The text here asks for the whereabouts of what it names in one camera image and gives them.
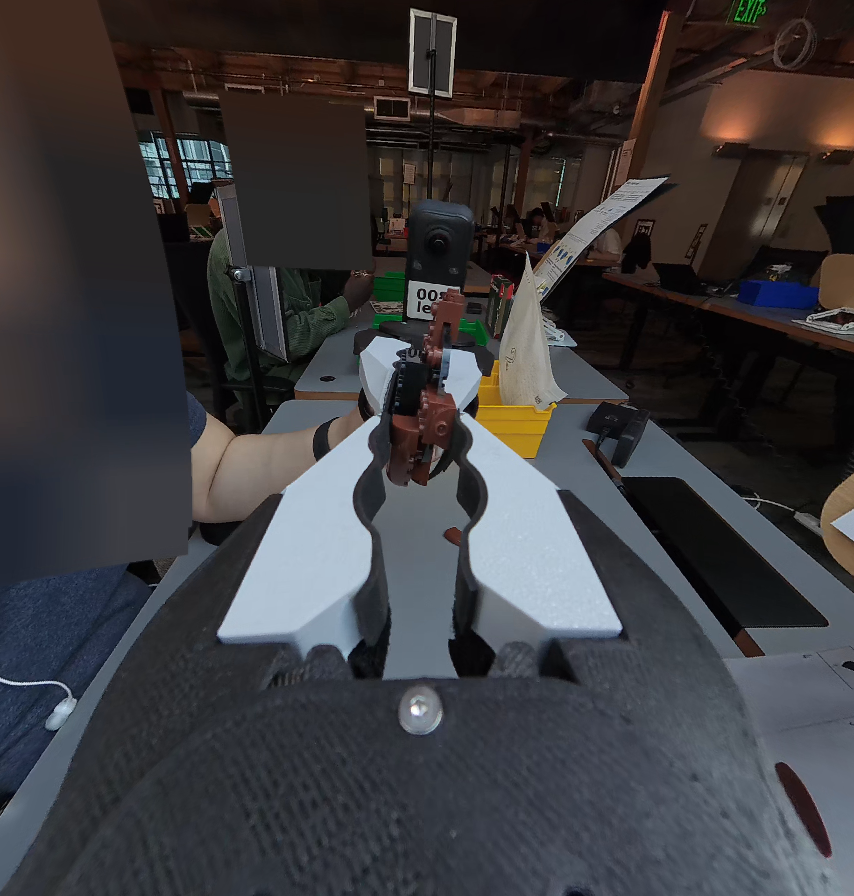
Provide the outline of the black desk mat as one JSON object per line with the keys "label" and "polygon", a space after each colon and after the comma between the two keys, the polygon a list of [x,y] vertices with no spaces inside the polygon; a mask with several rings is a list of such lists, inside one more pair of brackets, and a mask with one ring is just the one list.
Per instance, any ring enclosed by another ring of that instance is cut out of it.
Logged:
{"label": "black desk mat", "polygon": [[621,490],[729,635],[828,626],[826,617],[683,480],[628,476]]}

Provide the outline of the brown brick model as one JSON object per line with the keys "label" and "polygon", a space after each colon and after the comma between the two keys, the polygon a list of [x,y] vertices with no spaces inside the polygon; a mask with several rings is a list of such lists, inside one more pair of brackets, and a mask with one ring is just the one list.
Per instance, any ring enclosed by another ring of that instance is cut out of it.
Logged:
{"label": "brown brick model", "polygon": [[398,487],[411,481],[427,485],[433,451],[451,447],[457,406],[445,391],[445,380],[465,305],[459,289],[448,288],[433,304],[433,318],[421,347],[409,345],[398,354],[386,402],[390,415],[387,475]]}

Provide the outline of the green plastic bin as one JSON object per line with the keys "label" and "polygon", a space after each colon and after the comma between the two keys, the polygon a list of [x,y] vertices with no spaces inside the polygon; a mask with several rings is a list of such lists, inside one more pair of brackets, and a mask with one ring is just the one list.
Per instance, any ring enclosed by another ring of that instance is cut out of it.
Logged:
{"label": "green plastic bin", "polygon": [[373,330],[384,322],[402,322],[405,315],[406,278],[404,271],[376,276],[370,305],[374,311]]}

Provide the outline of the yellow plastic bin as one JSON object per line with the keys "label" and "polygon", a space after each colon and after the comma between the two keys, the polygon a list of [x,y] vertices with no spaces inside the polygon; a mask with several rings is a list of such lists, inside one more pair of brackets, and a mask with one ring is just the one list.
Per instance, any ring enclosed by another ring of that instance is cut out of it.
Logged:
{"label": "yellow plastic bin", "polygon": [[500,363],[495,360],[489,376],[480,381],[477,420],[518,456],[537,457],[552,413],[557,405],[538,410],[533,405],[505,405],[500,396]]}

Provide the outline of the grey panel on stand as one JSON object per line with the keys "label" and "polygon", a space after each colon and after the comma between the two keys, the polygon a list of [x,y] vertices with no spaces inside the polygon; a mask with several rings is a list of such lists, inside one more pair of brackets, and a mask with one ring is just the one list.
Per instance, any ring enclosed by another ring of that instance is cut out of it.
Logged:
{"label": "grey panel on stand", "polygon": [[217,180],[212,197],[220,229],[210,247],[207,277],[227,357],[224,371],[248,422],[262,429],[295,389],[282,375],[289,342],[279,271],[251,263],[233,181]]}

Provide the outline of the wooden poster board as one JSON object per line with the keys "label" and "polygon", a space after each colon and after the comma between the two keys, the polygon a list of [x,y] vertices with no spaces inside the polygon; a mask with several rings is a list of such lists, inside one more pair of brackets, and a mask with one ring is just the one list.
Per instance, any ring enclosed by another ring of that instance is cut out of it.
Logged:
{"label": "wooden poster board", "polygon": [[854,473],[826,499],[820,523],[827,550],[847,573],[854,577],[854,542],[847,537],[845,517],[854,509]]}

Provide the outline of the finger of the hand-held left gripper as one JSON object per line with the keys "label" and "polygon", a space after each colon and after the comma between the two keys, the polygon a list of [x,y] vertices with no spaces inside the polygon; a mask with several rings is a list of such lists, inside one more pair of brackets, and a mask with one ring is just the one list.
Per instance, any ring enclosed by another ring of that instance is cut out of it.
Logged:
{"label": "finger of the hand-held left gripper", "polygon": [[478,397],[481,379],[475,353],[444,350],[441,359],[441,414],[453,417],[455,411],[466,411]]}
{"label": "finger of the hand-held left gripper", "polygon": [[374,336],[360,352],[359,414],[362,420],[383,414],[396,375],[396,365],[403,360],[407,351],[407,342],[390,336]]}

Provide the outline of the black power adapter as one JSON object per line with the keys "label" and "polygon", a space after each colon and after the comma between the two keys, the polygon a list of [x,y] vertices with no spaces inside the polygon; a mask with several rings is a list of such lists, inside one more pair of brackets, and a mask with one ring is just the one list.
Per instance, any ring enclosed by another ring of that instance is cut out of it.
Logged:
{"label": "black power adapter", "polygon": [[604,401],[587,420],[586,431],[596,436],[594,447],[598,453],[605,441],[616,442],[611,464],[621,469],[634,454],[649,420],[650,412],[647,409]]}

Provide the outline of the tan paper bag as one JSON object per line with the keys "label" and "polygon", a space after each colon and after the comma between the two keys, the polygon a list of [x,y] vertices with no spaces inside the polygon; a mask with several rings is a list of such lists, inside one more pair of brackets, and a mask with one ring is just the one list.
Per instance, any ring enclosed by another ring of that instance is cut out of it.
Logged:
{"label": "tan paper bag", "polygon": [[543,312],[529,259],[516,288],[500,341],[500,397],[504,405],[545,412],[566,397],[551,368]]}

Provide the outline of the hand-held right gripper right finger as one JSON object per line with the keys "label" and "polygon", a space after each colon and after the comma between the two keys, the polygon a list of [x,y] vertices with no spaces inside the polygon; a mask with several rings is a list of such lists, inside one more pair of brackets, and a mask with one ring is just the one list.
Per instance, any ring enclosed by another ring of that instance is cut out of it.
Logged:
{"label": "hand-held right gripper right finger", "polygon": [[456,498],[466,514],[455,633],[493,651],[613,639],[622,622],[578,534],[576,500],[468,415],[455,420]]}

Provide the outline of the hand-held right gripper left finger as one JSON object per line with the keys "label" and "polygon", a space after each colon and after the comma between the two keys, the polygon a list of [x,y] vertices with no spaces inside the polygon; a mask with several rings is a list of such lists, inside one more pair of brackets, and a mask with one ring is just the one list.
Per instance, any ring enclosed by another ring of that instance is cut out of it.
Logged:
{"label": "hand-held right gripper left finger", "polygon": [[369,443],[376,416],[295,480],[223,618],[222,644],[289,644],[301,655],[332,645],[347,658],[377,644],[388,588],[373,519],[386,499]]}

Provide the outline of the white panel on pole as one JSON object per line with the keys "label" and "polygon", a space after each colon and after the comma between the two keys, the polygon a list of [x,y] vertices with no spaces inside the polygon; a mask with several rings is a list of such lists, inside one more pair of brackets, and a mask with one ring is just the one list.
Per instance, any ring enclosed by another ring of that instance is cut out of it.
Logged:
{"label": "white panel on pole", "polygon": [[454,95],[457,19],[411,8],[408,86],[411,94]]}

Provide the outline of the grey desk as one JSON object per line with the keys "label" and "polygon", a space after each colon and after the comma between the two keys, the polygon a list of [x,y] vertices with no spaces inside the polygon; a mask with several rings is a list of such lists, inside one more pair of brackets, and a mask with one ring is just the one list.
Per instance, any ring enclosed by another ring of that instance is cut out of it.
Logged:
{"label": "grey desk", "polygon": [[[630,545],[665,581],[724,657],[741,650],[674,565],[636,512],[579,443],[592,406],[556,410],[533,465],[559,487],[571,490]],[[750,637],[765,654],[826,653],[854,649],[854,591],[807,555],[770,521],[715,476],[679,442],[649,424],[624,472],[684,480],[767,562],[826,618],[827,626],[757,628]],[[428,488],[388,487],[376,516],[387,556],[392,626],[386,671],[390,678],[447,678],[453,674],[446,638],[450,632],[456,549],[443,530],[464,521],[455,502],[456,475],[444,473]],[[76,747],[109,681],[130,647],[166,600],[214,551],[195,535],[152,591],[152,597],[99,671],[73,715],[40,758],[0,820],[0,892],[29,850],[50,811]]]}

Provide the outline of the person's left forearm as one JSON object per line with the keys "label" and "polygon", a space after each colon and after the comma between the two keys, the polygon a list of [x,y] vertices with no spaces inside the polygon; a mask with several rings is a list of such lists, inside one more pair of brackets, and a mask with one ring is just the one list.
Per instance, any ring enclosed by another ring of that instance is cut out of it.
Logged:
{"label": "person's left forearm", "polygon": [[[316,428],[236,435],[193,396],[187,400],[192,522],[244,521],[315,464],[311,443]],[[365,421],[358,408],[339,418],[330,430],[331,449]]]}

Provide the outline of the blue plastic bin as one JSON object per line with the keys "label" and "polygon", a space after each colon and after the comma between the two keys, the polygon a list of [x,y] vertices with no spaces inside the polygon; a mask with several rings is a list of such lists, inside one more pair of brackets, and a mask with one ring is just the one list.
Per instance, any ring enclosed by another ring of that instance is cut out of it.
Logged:
{"label": "blue plastic bin", "polygon": [[810,311],[818,305],[819,289],[794,281],[745,280],[736,300],[756,308]]}

